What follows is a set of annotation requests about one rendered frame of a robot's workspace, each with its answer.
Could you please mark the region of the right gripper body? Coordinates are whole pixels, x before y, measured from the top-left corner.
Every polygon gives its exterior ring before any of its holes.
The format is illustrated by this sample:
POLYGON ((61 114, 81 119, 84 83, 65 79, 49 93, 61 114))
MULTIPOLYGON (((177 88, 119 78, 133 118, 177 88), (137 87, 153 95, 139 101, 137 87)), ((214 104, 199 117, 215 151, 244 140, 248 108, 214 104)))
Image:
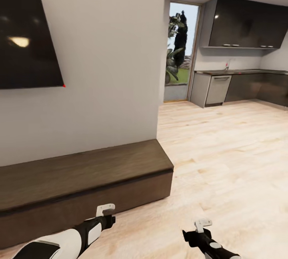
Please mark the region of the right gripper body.
POLYGON ((200 242, 204 237, 212 239, 211 232, 208 229, 204 229, 204 233, 198 233, 196 231, 189 231, 187 235, 188 235, 188 242, 189 242, 190 247, 199 247, 200 250, 201 250, 200 242))

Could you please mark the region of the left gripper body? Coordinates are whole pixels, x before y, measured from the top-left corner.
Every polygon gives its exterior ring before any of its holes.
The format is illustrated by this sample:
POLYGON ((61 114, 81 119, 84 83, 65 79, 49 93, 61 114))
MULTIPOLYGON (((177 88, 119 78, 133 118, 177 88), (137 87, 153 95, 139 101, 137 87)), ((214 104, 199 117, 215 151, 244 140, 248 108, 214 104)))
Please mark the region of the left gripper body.
POLYGON ((99 216, 98 218, 103 222, 102 231, 105 229, 112 228, 112 215, 99 216))

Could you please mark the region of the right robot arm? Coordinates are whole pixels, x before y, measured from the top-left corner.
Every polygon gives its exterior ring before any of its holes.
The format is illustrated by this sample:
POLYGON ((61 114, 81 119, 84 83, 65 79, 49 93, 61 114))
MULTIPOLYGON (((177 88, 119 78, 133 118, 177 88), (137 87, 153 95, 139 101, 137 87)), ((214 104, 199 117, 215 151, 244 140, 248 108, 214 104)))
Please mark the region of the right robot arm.
POLYGON ((203 228, 213 224, 211 219, 195 220, 194 224, 195 231, 182 230, 184 239, 189 242, 190 247, 199 247, 206 259, 244 259, 237 253, 224 249, 220 243, 212 239, 210 230, 203 228))

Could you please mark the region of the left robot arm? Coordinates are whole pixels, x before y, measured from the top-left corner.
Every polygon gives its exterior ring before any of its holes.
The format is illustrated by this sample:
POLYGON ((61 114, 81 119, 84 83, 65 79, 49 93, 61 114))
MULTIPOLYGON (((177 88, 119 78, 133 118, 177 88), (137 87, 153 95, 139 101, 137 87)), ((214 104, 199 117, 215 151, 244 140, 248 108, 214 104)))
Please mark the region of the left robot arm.
POLYGON ((96 217, 83 223, 40 237, 25 245, 13 259, 77 259, 96 241, 103 230, 112 228, 116 217, 103 215, 113 211, 115 204, 109 203, 97 207, 96 217))

